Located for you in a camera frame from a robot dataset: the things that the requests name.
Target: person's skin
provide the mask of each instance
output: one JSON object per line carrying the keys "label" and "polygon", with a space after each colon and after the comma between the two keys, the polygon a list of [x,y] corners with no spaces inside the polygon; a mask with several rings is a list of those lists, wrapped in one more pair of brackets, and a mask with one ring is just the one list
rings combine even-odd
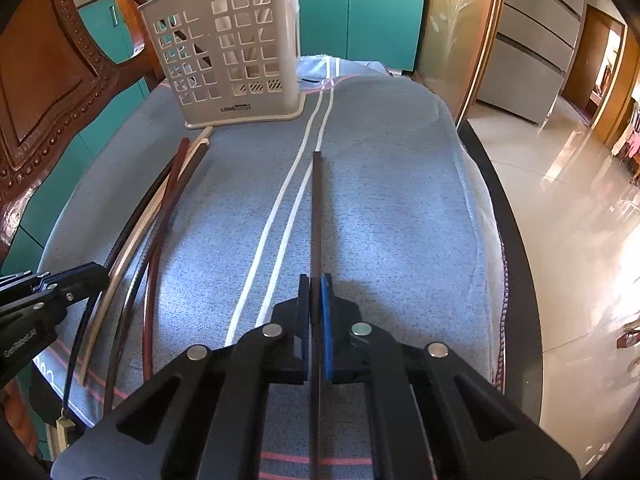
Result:
{"label": "person's skin", "polygon": [[14,430],[15,435],[30,455],[34,455],[38,447],[38,433],[33,427],[27,404],[24,402],[18,382],[12,379],[4,387],[6,397],[2,402],[4,416],[9,426]]}

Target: basket base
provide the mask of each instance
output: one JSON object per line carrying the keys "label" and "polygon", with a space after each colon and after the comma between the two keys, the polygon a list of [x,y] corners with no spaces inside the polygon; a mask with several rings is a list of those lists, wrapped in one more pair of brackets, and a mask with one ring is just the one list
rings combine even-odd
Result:
{"label": "basket base", "polygon": [[241,118],[211,121],[208,123],[199,123],[199,124],[189,124],[187,121],[184,121],[184,126],[188,130],[195,130],[197,128],[204,128],[205,126],[223,126],[224,124],[241,124],[241,123],[258,123],[258,122],[261,123],[264,121],[289,121],[291,119],[298,118],[300,117],[300,115],[302,115],[302,112],[305,110],[305,98],[306,98],[306,94],[300,92],[300,98],[298,100],[298,109],[295,112],[290,114],[241,117]]}

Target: screw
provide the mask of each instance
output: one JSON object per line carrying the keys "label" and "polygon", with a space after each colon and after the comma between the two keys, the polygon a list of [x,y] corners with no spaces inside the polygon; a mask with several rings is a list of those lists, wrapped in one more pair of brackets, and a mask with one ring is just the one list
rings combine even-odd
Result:
{"label": "screw", "polygon": [[431,357],[446,357],[449,355],[449,349],[444,343],[431,343],[427,346],[427,352]]}
{"label": "screw", "polygon": [[359,336],[369,335],[371,333],[371,330],[372,330],[371,325],[363,321],[354,323],[353,326],[351,327],[351,331],[353,332],[353,335],[359,335]]}
{"label": "screw", "polygon": [[282,327],[277,323],[269,323],[262,327],[262,334],[265,337],[279,337],[282,335]]}
{"label": "screw", "polygon": [[209,351],[207,350],[206,346],[193,345],[189,347],[189,349],[187,350],[187,357],[192,361],[200,361],[201,359],[204,359],[207,356],[208,352]]}

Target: plastic basket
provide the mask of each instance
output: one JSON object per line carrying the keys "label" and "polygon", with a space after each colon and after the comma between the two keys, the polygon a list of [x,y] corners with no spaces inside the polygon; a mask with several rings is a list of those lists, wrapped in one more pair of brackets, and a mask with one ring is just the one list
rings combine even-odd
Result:
{"label": "plastic basket", "polygon": [[146,28],[188,128],[298,117],[298,0],[151,0]]}

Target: tiled floor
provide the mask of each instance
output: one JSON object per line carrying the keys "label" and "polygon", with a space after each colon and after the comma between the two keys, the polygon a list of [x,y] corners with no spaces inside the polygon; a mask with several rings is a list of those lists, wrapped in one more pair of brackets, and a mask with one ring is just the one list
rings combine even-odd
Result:
{"label": "tiled floor", "polygon": [[481,104],[468,118],[529,257],[544,351],[541,425],[585,471],[640,393],[640,348],[616,349],[622,326],[640,316],[640,189],[562,99],[544,128]]}

